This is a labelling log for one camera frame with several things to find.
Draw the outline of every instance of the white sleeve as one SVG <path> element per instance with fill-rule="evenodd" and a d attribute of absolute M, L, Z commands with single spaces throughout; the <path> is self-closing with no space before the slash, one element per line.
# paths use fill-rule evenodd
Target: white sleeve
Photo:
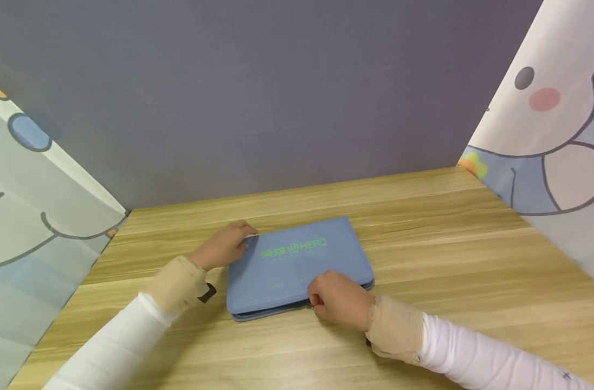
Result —
<path fill-rule="evenodd" d="M 166 316 L 152 296 L 139 293 L 64 363 L 43 389 L 119 389 L 176 317 Z"/>
<path fill-rule="evenodd" d="M 465 389 L 592 390 L 547 361 L 437 316 L 423 315 L 421 366 Z"/>

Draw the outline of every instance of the purple-gray wall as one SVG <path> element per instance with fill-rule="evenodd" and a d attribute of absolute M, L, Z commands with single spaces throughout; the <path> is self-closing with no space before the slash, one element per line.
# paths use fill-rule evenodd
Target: purple-gray wall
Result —
<path fill-rule="evenodd" d="M 454 165 L 541 0 L 0 0 L 0 87 L 127 208 Z"/>

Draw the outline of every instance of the wood grain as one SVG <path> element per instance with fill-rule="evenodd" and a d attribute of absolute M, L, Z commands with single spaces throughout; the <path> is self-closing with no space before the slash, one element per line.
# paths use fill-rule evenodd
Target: wood grain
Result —
<path fill-rule="evenodd" d="M 261 232 L 347 215 L 373 291 L 483 332 L 594 383 L 594 282 L 461 168 L 134 210 L 9 389 L 40 388 L 171 258 L 246 219 Z M 246 323 L 218 294 L 186 312 L 131 389 L 445 389 L 376 357 L 307 308 Z"/>

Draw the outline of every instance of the black tag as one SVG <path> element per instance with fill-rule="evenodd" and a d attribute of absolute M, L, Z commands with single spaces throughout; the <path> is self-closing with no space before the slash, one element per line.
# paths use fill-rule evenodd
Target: black tag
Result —
<path fill-rule="evenodd" d="M 212 286 L 212 284 L 210 284 L 210 283 L 206 283 L 206 285 L 208 286 L 208 292 L 206 292 L 202 296 L 197 297 L 197 299 L 202 301 L 202 303 L 207 303 L 208 300 L 211 299 L 212 296 L 217 293 L 217 289 L 215 288 L 215 286 Z"/>

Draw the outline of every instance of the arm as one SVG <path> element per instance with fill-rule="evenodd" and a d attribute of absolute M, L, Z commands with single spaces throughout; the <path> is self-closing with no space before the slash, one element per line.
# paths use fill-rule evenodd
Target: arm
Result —
<path fill-rule="evenodd" d="M 239 259 L 240 242 L 256 230 L 244 221 L 219 230 L 187 256 L 164 266 L 145 292 L 139 293 L 68 360 L 45 390 L 118 389 L 191 301 L 205 295 L 206 271 Z"/>
<path fill-rule="evenodd" d="M 407 326 L 415 321 L 418 328 Z M 465 389 L 594 389 L 539 357 L 426 315 L 388 296 L 376 298 L 367 337 L 379 356 L 445 374 Z"/>
<path fill-rule="evenodd" d="M 319 317 L 365 332 L 379 356 L 445 374 L 466 389 L 594 389 L 539 357 L 389 296 L 375 297 L 333 271 L 317 276 L 308 294 Z"/>

